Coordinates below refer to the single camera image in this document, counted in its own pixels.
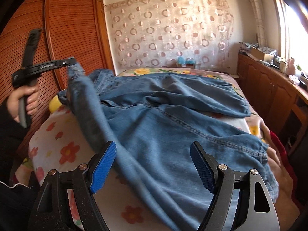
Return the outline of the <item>person's left hand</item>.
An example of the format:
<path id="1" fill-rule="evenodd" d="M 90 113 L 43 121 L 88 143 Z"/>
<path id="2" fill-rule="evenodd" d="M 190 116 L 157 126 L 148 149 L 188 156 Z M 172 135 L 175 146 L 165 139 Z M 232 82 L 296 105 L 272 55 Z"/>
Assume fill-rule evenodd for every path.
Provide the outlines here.
<path id="1" fill-rule="evenodd" d="M 39 86 L 22 86 L 14 89 L 7 98 L 6 106 L 11 117 L 20 123 L 20 117 L 32 116 L 37 111 Z"/>

